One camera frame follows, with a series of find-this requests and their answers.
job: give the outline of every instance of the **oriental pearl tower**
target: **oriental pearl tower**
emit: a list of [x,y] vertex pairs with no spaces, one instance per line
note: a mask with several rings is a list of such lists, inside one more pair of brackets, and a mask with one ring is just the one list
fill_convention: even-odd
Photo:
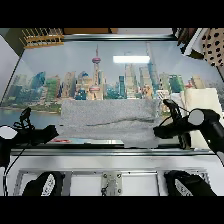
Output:
[[96,48],[96,57],[92,59],[94,64],[93,85],[89,88],[90,93],[93,94],[93,100],[102,100],[103,94],[99,86],[99,63],[101,59],[98,57],[98,45]]

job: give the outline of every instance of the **sky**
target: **sky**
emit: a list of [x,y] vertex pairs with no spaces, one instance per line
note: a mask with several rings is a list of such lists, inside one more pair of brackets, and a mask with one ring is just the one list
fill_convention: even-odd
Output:
[[[98,44],[100,70],[105,74],[107,83],[115,84],[119,76],[125,75],[124,64],[114,64],[113,56],[122,56],[125,52],[132,55],[146,56],[145,41],[73,41],[65,42],[62,46],[26,49],[15,75],[26,74],[30,78],[42,71],[47,77],[59,75],[62,80],[67,72],[75,71],[78,76],[82,71],[93,77],[94,65],[92,58],[96,56]],[[183,56],[175,41],[152,41],[151,51],[156,63],[158,74],[182,75],[184,83],[192,75],[200,75],[203,80],[210,82],[222,81],[217,69],[206,61]],[[139,79],[139,67],[146,64],[136,64],[135,71]]]

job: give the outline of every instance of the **skyline picture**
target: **skyline picture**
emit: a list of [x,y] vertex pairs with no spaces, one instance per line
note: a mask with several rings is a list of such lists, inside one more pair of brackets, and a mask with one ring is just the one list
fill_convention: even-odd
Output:
[[[206,61],[183,56],[175,41],[77,41],[27,49],[2,107],[60,114],[63,100],[165,99],[186,88],[224,83]],[[115,64],[113,56],[149,56],[148,64]]]

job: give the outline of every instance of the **gray cloth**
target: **gray cloth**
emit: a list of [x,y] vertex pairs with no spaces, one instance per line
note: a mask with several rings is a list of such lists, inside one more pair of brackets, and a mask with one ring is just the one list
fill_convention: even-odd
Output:
[[125,147],[156,148],[153,127],[160,121],[160,100],[65,100],[60,136],[121,140]]

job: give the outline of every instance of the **water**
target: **water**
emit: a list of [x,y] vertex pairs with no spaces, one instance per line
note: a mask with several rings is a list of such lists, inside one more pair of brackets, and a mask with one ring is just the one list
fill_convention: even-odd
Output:
[[[22,110],[0,109],[0,125],[8,125],[12,127],[14,122],[19,122],[21,113]],[[32,111],[30,115],[30,122],[36,129],[43,129],[48,125],[57,125],[60,116],[60,114]]]

